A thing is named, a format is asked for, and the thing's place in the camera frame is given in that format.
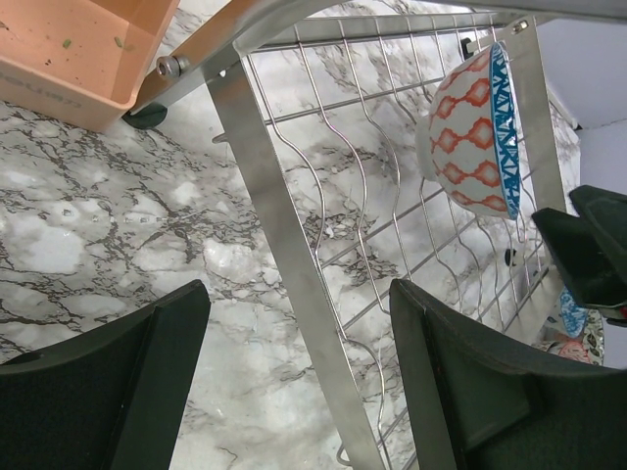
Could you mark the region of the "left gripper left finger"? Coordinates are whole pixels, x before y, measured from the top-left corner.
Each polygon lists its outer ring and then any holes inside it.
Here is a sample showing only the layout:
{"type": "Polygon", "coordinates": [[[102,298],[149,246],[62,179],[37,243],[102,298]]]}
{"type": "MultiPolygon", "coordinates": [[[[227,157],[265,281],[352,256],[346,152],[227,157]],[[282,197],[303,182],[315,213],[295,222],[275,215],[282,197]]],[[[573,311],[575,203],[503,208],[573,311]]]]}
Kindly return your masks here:
{"type": "Polygon", "coordinates": [[[3,363],[2,468],[169,468],[210,310],[194,280],[3,363]]]}

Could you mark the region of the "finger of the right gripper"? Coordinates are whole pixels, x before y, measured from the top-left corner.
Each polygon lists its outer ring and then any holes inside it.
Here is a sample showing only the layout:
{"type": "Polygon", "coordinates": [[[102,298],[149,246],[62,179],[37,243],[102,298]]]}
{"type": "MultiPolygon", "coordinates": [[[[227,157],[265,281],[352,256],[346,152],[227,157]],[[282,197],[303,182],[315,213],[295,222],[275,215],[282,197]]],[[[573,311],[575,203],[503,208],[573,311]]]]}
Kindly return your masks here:
{"type": "Polygon", "coordinates": [[[626,196],[582,185],[569,198],[618,274],[626,273],[626,196]]]}
{"type": "Polygon", "coordinates": [[[575,303],[589,308],[626,306],[623,281],[581,217],[544,208],[532,219],[575,303]]]}

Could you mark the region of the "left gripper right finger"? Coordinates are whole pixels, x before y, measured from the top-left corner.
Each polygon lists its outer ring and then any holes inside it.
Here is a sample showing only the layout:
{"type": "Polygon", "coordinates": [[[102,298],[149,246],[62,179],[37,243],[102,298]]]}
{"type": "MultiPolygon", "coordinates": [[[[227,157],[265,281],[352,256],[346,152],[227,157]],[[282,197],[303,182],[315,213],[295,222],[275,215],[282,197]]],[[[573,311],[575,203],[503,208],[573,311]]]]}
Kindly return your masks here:
{"type": "Polygon", "coordinates": [[[423,469],[622,469],[626,374],[542,352],[408,280],[390,313],[423,469]]]}

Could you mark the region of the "blue triangle pattern bowl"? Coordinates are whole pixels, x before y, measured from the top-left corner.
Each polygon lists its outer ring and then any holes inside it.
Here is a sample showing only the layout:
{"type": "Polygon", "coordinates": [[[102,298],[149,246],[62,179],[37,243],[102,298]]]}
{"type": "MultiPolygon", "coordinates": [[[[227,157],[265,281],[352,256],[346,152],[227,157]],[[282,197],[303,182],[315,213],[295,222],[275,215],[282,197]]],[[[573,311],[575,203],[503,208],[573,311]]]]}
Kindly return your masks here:
{"type": "Polygon", "coordinates": [[[467,211],[517,219],[517,114],[506,46],[495,42],[448,73],[417,120],[422,175],[467,211]]]}

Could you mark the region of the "stainless steel dish rack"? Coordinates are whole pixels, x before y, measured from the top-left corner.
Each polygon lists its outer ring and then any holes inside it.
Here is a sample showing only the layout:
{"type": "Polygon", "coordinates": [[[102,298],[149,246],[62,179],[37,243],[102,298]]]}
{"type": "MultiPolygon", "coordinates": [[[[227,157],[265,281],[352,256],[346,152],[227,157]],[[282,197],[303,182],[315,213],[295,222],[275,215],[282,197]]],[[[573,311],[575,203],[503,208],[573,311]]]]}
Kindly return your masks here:
{"type": "Polygon", "coordinates": [[[248,101],[215,96],[215,142],[231,152],[264,231],[280,290],[313,350],[314,366],[347,442],[273,447],[249,469],[414,469],[415,448],[389,314],[395,278],[415,282],[464,315],[554,351],[566,340],[561,282],[532,221],[579,179],[575,120],[550,88],[542,35],[556,19],[433,3],[307,2],[269,29],[226,23],[224,1],[188,1],[167,34],[158,103],[191,102],[198,88],[239,79],[248,101]],[[503,41],[509,50],[520,155],[513,221],[460,208],[426,178],[414,129],[446,75],[467,55],[503,41]]]}

